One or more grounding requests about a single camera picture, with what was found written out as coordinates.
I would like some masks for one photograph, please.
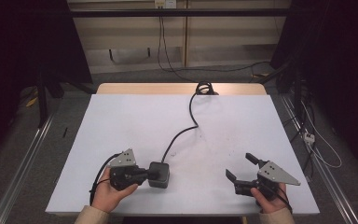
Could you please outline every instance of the wall outlet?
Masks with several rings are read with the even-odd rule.
[[[165,8],[165,0],[155,0],[156,8]]]
[[[176,8],[176,0],[165,0],[165,8]]]

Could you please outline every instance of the sleeve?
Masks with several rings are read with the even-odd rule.
[[[109,214],[91,206],[84,206],[75,224],[103,224],[107,223]]]
[[[260,213],[259,216],[261,224],[295,224],[293,216],[287,208],[283,208],[270,214]]]

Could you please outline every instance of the table surface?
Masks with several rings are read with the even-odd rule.
[[[88,190],[101,165],[119,151],[133,148],[137,165],[142,168],[159,161],[173,136],[192,126],[188,101],[196,86],[101,85],[98,94],[91,98],[46,211],[60,216],[78,214],[88,203]],[[238,179],[256,179],[258,167],[244,158],[246,152],[274,161],[302,183],[299,187],[287,186],[294,214],[319,213],[264,87],[215,83],[213,88],[219,96],[196,96],[193,101],[193,113],[200,127],[178,137],[166,158],[171,171],[169,186],[155,189],[145,181],[114,213],[236,217],[255,214],[259,211],[255,199],[236,195],[225,176],[229,169]]]

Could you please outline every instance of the human hand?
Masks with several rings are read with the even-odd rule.
[[[118,191],[110,186],[109,178],[110,168],[105,168],[99,181],[106,181],[103,181],[98,185],[95,191],[94,200],[91,204],[92,207],[106,213],[112,212],[122,199],[132,194],[138,188],[137,184],[133,184],[126,189]]]
[[[284,198],[286,201],[288,201],[288,199],[285,196],[286,193],[286,185],[283,183],[279,184],[279,190],[278,190],[278,194]],[[269,214],[269,213],[273,213],[276,211],[279,211],[281,209],[283,209],[284,207],[286,207],[286,204],[279,199],[278,197],[275,197],[273,200],[269,201],[266,199],[266,197],[264,197],[264,195],[256,188],[252,188],[251,192],[253,194],[253,196],[255,197],[255,199],[260,203],[261,207],[262,207],[262,213],[264,214]]]

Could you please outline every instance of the black cable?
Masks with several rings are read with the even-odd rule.
[[[299,130],[298,132],[296,132],[295,136],[292,137],[292,139],[290,140],[290,143],[293,143],[293,141],[296,139],[296,137],[299,135],[299,134],[303,134],[303,130],[306,126],[306,122],[307,122],[307,115],[305,113],[305,111],[302,111],[302,118],[300,117],[301,119],[301,124],[300,124],[300,127],[299,127]]]
[[[255,73],[254,73],[254,71],[253,71],[253,67],[252,67],[252,66],[251,66],[251,75],[252,75],[252,77],[251,77],[251,80],[249,81],[249,83],[252,83],[253,78],[254,78],[254,76],[255,76]]]
[[[275,9],[275,0],[273,0],[273,7],[272,8]],[[278,24],[277,24],[277,18],[274,17],[274,20],[275,20],[275,28],[276,28],[276,31],[277,31],[277,35],[278,35],[278,37],[280,37],[281,34],[279,33]]]
[[[106,180],[103,180],[103,181],[100,181],[98,182],[98,180],[100,179],[100,175],[101,173],[103,172],[103,169],[105,168],[105,166],[107,165],[108,162],[110,162],[112,159],[116,158],[117,156],[119,156],[120,153],[118,154],[115,154],[111,157],[109,157],[109,159],[107,159],[104,163],[103,163],[103,166],[101,167],[100,171],[98,172],[97,176],[95,177],[95,180],[94,180],[94,183],[92,184],[92,188],[91,190],[89,191],[89,205],[92,204],[92,201],[94,201],[94,195],[95,195],[95,190],[97,190],[97,187],[100,183],[106,181]]]
[[[161,62],[159,60],[159,51],[161,48],[161,38],[163,39],[164,42],[164,48],[165,48],[165,55],[168,61],[168,65],[170,66],[171,69],[165,69],[162,67]],[[173,69],[171,62],[170,62],[170,58],[168,57],[168,52],[167,52],[167,44],[165,41],[165,27],[164,27],[164,19],[162,17],[159,18],[159,41],[158,41],[158,66],[161,68],[161,70],[166,71],[166,72],[174,72],[175,75],[181,79],[184,79],[186,81],[190,81],[190,82],[196,82],[195,80],[192,80],[190,78],[186,78],[186,77],[182,77],[179,74],[177,74],[176,72],[179,71],[206,71],[206,72],[235,72],[235,71],[240,71],[240,70],[244,70],[247,68],[251,68],[252,69],[252,79],[253,79],[253,66],[261,64],[261,63],[269,63],[267,61],[264,62],[258,62],[258,63],[253,63],[251,65],[247,65],[241,68],[234,68],[234,69],[228,69],[228,70],[219,70],[219,69],[204,69],[204,68],[179,68],[179,69]]]
[[[185,133],[185,132],[187,132],[187,131],[190,131],[190,130],[192,130],[192,129],[196,129],[196,128],[199,127],[199,124],[198,124],[198,123],[196,122],[196,120],[194,119],[193,112],[191,111],[191,103],[193,102],[193,99],[194,99],[194,97],[195,97],[196,95],[197,95],[197,93],[194,93],[193,96],[191,96],[190,104],[189,104],[189,106],[188,106],[188,109],[189,109],[189,112],[190,112],[190,117],[191,117],[191,119],[193,120],[194,124],[196,124],[196,125],[193,126],[193,127],[186,128],[186,129],[182,130],[181,132],[179,132],[179,133],[173,138],[173,140],[170,142],[170,145],[168,146],[167,150],[165,150],[165,153],[164,153],[164,156],[162,157],[161,163],[164,162],[165,157],[167,156],[168,151],[171,149],[171,146],[172,146],[173,142],[176,140],[177,137],[179,137],[179,135],[181,135],[182,133]]]
[[[290,118],[290,119],[287,119],[287,120],[283,121],[283,122],[282,122],[283,127],[285,127],[287,124],[290,123],[290,121],[294,120],[295,118],[296,118],[296,116],[294,116],[294,117],[292,117],[292,118]]]
[[[162,68],[162,66],[161,66],[161,64],[160,64],[160,62],[159,62],[159,49],[160,49],[160,46],[161,46],[161,34],[162,34],[162,39],[163,39],[163,41],[164,41],[165,56],[167,57],[168,65],[169,65],[170,68],[171,68],[171,71],[169,70],[169,72],[173,72],[177,77],[179,77],[179,78],[181,78],[181,79],[183,79],[183,80],[186,80],[186,81],[189,81],[189,82],[196,82],[196,81],[193,80],[193,79],[180,76],[180,75],[177,74],[177,72],[172,68],[171,62],[170,62],[170,58],[168,57],[167,43],[165,42],[164,19],[163,19],[162,17],[159,18],[159,42],[158,42],[158,65],[159,65],[159,67],[160,67],[162,70],[167,71],[167,70],[165,70],[164,68]]]
[[[214,92],[213,90],[213,86],[210,82],[207,82],[207,81],[201,81],[198,85],[197,85],[197,88],[196,88],[196,92],[191,96],[191,99],[190,99],[190,103],[188,104],[188,111],[190,113],[190,117],[191,119],[193,120],[195,126],[193,127],[190,127],[190,128],[186,128],[184,130],[182,130],[181,132],[179,132],[174,138],[173,140],[170,142],[170,145],[167,147],[167,149],[165,150],[165,153],[164,153],[164,156],[162,157],[162,160],[161,160],[161,163],[163,163],[165,161],[165,157],[167,156],[168,154],[168,151],[170,151],[171,149],[171,146],[173,144],[173,142],[176,140],[177,137],[179,137],[179,135],[181,135],[182,133],[185,133],[187,131],[190,131],[192,129],[196,129],[199,127],[199,124],[197,123],[197,121],[194,119],[194,116],[193,116],[193,111],[191,109],[191,105],[193,103],[193,99],[196,95],[215,95],[216,92]]]
[[[302,96],[302,97],[304,98],[304,106],[305,106],[305,109],[307,109],[307,107],[308,107],[308,108],[310,109],[310,111],[311,111],[311,114],[312,114],[312,116],[311,116],[311,118],[310,118],[310,122],[311,122],[313,125],[311,125],[311,127],[309,127],[309,128],[310,128],[310,133],[312,133],[313,136],[314,136],[314,138],[315,138],[315,141],[314,141],[314,143],[313,143],[313,145],[312,145],[312,149],[315,150],[315,147],[316,147],[316,134],[315,134],[315,129],[313,128],[313,126],[314,126],[314,124],[315,124],[315,113],[314,113],[313,107],[312,107],[312,105],[311,105],[312,93],[310,92],[309,88],[308,88],[306,85],[304,85],[304,86],[306,87],[306,89],[303,90],[303,91],[306,92],[306,95],[304,95],[304,96]],[[303,171],[303,173],[305,173],[305,170],[307,169],[308,164],[310,163],[310,177],[313,177],[314,169],[313,169],[313,162],[312,162],[312,160],[311,160],[313,151],[312,151],[312,150],[309,151],[309,150],[307,149],[307,144],[306,144],[305,142],[303,142],[303,144],[304,144],[304,147],[305,147],[306,151],[308,152],[308,157],[307,157],[307,159],[306,159],[306,161],[305,161],[305,163],[304,163],[304,165],[303,165],[303,167],[302,167],[302,171]]]
[[[260,185],[268,190],[269,192],[273,193],[279,200],[281,200],[284,204],[286,204],[287,208],[289,209],[290,213],[293,213],[293,208],[292,206],[290,205],[289,203],[289,199],[287,198],[287,195],[286,193],[281,189],[281,188],[278,188],[279,190],[281,190],[284,194],[284,197],[286,197],[286,199],[284,199],[281,195],[279,195],[276,191],[272,190],[270,187],[268,187],[267,185],[263,184],[260,182]]]
[[[301,122],[301,124],[300,124],[300,129],[298,130],[298,132],[296,132],[295,136],[292,137],[292,139],[290,140],[290,143],[293,143],[293,141],[296,139],[296,137],[297,137],[299,134],[302,134],[302,133],[303,133],[303,129],[304,129],[304,127],[306,126],[306,120],[307,120],[307,117],[306,117],[305,112],[304,112],[304,113],[303,113],[303,119],[302,119],[302,122]],[[305,144],[304,139],[303,139],[303,144],[305,145],[305,149],[307,150],[307,145]],[[312,151],[309,152],[309,151],[307,150],[307,152],[308,152],[308,157],[307,157],[307,160],[306,160],[305,164],[304,164],[303,167],[302,167],[303,173],[305,173],[305,170],[307,169],[308,163],[310,162],[310,159],[311,159],[311,156],[312,156]],[[310,167],[310,169],[311,169],[310,176],[312,177],[312,176],[313,176],[313,163],[312,163],[312,162],[310,163],[310,166],[311,166],[311,167]]]

